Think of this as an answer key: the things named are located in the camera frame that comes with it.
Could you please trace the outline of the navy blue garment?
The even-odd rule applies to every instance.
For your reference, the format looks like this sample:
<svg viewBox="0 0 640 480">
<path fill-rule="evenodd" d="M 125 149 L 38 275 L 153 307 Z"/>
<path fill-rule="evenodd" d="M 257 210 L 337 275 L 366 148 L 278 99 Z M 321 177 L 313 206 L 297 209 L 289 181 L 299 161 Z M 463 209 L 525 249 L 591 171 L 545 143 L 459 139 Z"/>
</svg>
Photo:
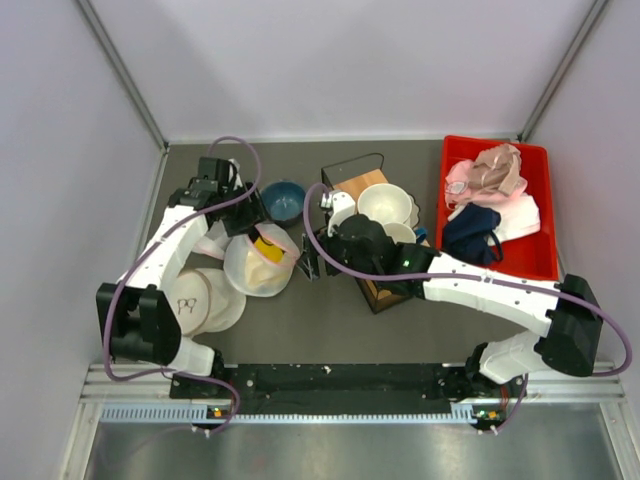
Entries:
<svg viewBox="0 0 640 480">
<path fill-rule="evenodd" d="M 452 257 L 477 266 L 489 266 L 504 259 L 496 229 L 501 215 L 496 210 L 466 204 L 449 220 L 442 232 L 441 249 Z"/>
</svg>

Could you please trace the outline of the white ceramic bowl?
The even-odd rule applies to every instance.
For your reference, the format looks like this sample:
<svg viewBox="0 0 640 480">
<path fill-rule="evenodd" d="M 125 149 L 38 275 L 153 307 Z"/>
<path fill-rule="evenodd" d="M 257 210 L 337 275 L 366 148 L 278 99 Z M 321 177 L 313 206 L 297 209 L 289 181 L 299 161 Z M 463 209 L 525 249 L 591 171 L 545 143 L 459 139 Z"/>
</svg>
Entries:
<svg viewBox="0 0 640 480">
<path fill-rule="evenodd" d="M 356 202 L 357 212 L 385 225 L 402 223 L 413 226 L 414 199 L 397 185 L 380 183 L 367 187 Z"/>
</svg>

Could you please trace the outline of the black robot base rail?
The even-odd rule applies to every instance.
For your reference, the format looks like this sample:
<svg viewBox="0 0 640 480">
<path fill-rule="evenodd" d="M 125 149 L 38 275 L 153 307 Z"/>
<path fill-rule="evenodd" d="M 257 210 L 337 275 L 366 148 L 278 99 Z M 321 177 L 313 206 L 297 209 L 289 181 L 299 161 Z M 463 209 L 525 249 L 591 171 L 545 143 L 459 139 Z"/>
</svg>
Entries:
<svg viewBox="0 0 640 480">
<path fill-rule="evenodd" d="M 211 381 L 177 374 L 169 396 L 209 403 L 209 420 L 234 413 L 238 419 L 344 422 L 455 415 L 461 402 L 486 399 L 489 408 L 471 412 L 466 420 L 478 430 L 492 430 L 508 419 L 509 402 L 520 402 L 525 392 L 524 376 L 493 381 L 471 363 L 231 366 L 215 361 Z"/>
</svg>

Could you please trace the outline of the white mesh laundry bag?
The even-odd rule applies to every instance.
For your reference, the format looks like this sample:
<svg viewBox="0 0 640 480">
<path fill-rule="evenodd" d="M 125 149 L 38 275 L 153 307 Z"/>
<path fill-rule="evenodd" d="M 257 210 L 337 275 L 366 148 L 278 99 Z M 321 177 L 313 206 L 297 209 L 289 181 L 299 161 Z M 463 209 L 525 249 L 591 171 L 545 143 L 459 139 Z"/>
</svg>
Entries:
<svg viewBox="0 0 640 480">
<path fill-rule="evenodd" d="M 214 259 L 223 260 L 226 250 L 231 243 L 224 223 L 218 221 L 212 225 L 207 233 L 201 237 L 194 245 L 192 252 L 195 254 L 206 255 Z"/>
<path fill-rule="evenodd" d="M 254 247 L 253 240 L 258 235 L 285 252 L 279 264 L 266 260 Z M 231 239 L 223 270 L 231 285 L 241 293 L 254 297 L 273 297 L 289 283 L 299 257 L 299 248 L 284 229 L 273 223 L 260 223 L 249 234 Z"/>
</svg>

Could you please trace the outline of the beige satin garment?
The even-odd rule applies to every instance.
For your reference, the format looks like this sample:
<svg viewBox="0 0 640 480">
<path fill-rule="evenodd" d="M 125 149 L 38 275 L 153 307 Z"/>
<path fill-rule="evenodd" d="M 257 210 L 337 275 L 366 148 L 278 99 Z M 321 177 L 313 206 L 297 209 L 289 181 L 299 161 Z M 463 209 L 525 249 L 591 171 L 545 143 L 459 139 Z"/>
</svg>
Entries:
<svg viewBox="0 0 640 480">
<path fill-rule="evenodd" d="M 469 171 L 474 189 L 511 195 L 520 182 L 521 152 L 511 144 L 481 151 Z"/>
</svg>

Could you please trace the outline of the pink garment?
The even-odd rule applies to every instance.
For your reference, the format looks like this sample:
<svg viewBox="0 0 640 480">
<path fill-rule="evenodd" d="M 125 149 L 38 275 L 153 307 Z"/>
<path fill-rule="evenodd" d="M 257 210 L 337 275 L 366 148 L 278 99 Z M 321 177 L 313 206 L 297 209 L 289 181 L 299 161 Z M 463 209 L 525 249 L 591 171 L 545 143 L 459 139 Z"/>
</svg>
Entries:
<svg viewBox="0 0 640 480">
<path fill-rule="evenodd" d="M 516 189 L 511 195 L 504 195 L 497 190 L 488 188 L 472 187 L 469 180 L 469 173 L 474 162 L 472 160 L 462 160 L 457 162 L 445 177 L 444 200 L 449 210 L 454 210 L 458 206 L 474 203 L 479 206 L 488 207 L 515 200 L 522 195 L 528 186 L 526 179 L 520 177 L 516 183 Z"/>
</svg>

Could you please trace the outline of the yellow and navy bra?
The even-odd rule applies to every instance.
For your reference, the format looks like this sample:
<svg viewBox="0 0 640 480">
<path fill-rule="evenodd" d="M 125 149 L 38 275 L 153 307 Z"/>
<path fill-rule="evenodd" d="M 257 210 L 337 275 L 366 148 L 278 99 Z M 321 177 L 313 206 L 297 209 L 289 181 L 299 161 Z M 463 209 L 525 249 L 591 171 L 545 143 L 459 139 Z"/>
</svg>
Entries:
<svg viewBox="0 0 640 480">
<path fill-rule="evenodd" d="M 266 260 L 274 264 L 279 264 L 284 258 L 285 252 L 279 246 L 260 235 L 253 240 L 253 245 Z"/>
</svg>

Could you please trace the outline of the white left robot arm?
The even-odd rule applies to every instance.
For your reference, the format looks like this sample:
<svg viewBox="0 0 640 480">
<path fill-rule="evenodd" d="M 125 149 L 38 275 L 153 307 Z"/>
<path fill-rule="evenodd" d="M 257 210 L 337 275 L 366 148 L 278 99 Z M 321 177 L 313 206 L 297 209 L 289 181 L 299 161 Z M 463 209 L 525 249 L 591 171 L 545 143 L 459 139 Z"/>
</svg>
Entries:
<svg viewBox="0 0 640 480">
<path fill-rule="evenodd" d="M 170 196 L 143 253 L 117 282 L 102 284 L 96 293 L 104 364 L 114 359 L 150 363 L 192 375 L 192 384 L 205 396 L 220 394 L 227 374 L 214 364 L 213 349 L 182 334 L 169 292 L 210 230 L 233 238 L 265 219 L 256 186 L 242 181 L 236 161 L 200 158 L 188 186 Z"/>
</svg>

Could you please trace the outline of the cream round mesh bra bag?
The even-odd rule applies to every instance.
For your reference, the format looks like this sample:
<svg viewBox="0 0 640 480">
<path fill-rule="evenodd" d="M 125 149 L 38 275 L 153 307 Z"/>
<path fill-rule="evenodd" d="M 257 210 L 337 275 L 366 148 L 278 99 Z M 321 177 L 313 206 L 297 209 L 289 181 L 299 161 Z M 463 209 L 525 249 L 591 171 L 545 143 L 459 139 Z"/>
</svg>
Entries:
<svg viewBox="0 0 640 480">
<path fill-rule="evenodd" d="M 227 330 L 241 318 L 246 296 L 220 269 L 200 268 L 180 273 L 169 301 L 183 336 Z"/>
</svg>

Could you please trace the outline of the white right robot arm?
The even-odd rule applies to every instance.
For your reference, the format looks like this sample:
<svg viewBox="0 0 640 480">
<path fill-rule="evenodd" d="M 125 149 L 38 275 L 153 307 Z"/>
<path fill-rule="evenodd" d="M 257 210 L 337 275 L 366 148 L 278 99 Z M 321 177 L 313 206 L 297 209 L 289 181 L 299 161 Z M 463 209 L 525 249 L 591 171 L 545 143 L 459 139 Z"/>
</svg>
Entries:
<svg viewBox="0 0 640 480">
<path fill-rule="evenodd" d="M 474 393 L 490 395 L 517 377 L 542 370 L 593 375 L 603 319 L 584 278 L 517 278 L 417 242 L 396 242 L 380 223 L 356 213 L 353 199 L 341 191 L 323 195 L 321 205 L 328 223 L 319 230 L 312 229 L 307 212 L 302 214 L 298 265 L 309 279 L 345 273 L 394 294 L 461 305 L 522 327 L 507 340 L 474 349 L 465 364 Z"/>
</svg>

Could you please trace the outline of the dark blue ceramic bowl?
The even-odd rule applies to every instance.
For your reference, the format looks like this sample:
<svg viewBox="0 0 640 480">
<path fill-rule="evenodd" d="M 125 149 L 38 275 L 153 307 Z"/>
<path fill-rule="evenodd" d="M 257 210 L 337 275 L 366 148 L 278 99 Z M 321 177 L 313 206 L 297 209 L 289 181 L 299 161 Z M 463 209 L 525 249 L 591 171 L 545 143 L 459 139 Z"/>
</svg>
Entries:
<svg viewBox="0 0 640 480">
<path fill-rule="evenodd" d="M 306 191 L 301 185 L 278 181 L 263 188 L 260 195 L 269 218 L 282 227 L 293 226 L 302 217 Z"/>
</svg>

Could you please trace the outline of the white folded cloth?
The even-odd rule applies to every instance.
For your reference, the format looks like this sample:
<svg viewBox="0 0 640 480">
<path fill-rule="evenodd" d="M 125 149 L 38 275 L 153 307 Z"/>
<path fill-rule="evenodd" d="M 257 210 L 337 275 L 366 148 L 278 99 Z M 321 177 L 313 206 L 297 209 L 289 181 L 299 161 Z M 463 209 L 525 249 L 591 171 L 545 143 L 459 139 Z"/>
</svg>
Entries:
<svg viewBox="0 0 640 480">
<path fill-rule="evenodd" d="M 491 207 L 500 215 L 494 234 L 500 243 L 533 235 L 541 229 L 539 207 L 534 197 L 523 194 Z"/>
</svg>

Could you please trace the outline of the blue and white mug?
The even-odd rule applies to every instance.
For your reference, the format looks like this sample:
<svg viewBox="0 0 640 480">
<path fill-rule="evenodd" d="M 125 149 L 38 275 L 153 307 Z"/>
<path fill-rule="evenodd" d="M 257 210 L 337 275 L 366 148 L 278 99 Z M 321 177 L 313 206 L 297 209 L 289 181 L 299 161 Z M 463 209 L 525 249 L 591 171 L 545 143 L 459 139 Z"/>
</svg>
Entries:
<svg viewBox="0 0 640 480">
<path fill-rule="evenodd" d="M 403 223 L 387 223 L 384 232 L 395 244 L 407 243 L 428 246 L 427 231 L 424 228 L 411 228 Z"/>
</svg>

